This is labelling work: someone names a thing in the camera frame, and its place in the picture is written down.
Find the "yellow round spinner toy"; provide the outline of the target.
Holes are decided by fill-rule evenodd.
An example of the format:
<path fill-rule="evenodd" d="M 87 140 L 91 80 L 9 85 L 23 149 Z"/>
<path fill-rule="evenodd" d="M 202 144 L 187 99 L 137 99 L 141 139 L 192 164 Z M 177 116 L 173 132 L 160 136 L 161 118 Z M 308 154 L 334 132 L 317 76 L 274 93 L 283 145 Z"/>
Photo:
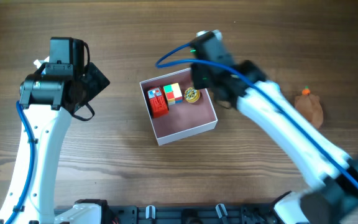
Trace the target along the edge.
<path fill-rule="evenodd" d="M 185 91 L 185 100 L 189 103 L 195 103 L 199 100 L 201 93 L 199 90 L 189 87 Z"/>

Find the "colourful puzzle cube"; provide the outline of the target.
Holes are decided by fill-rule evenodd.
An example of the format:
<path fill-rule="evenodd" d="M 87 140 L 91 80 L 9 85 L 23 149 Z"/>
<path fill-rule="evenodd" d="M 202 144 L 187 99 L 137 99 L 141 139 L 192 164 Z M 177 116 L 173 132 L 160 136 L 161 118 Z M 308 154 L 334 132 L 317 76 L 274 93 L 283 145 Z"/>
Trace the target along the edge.
<path fill-rule="evenodd" d="M 163 90 L 169 105 L 174 105 L 183 101 L 183 95 L 181 93 L 179 83 L 165 85 Z"/>

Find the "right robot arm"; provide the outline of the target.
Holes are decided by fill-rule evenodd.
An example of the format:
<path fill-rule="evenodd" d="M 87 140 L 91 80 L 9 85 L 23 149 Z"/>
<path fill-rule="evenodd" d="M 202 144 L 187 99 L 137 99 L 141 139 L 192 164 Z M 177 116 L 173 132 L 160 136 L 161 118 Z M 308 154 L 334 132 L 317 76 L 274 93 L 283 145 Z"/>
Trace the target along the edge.
<path fill-rule="evenodd" d="M 282 95 L 279 86 L 250 60 L 237 64 L 220 31 L 201 31 L 190 42 L 195 88 L 258 124 L 288 155 L 308 189 L 290 192 L 273 205 L 282 223 L 340 223 L 358 207 L 358 156 L 328 141 Z"/>

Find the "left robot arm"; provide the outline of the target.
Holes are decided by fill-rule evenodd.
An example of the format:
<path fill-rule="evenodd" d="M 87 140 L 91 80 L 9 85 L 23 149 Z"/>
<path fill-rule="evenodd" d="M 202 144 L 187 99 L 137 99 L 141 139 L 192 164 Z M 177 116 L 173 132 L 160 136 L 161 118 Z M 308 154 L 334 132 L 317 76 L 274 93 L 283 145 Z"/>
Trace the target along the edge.
<path fill-rule="evenodd" d="M 90 61 L 88 44 L 50 39 L 49 59 L 28 75 L 16 103 L 21 138 L 0 223 L 53 223 L 54 193 L 63 140 L 76 112 L 110 84 Z"/>

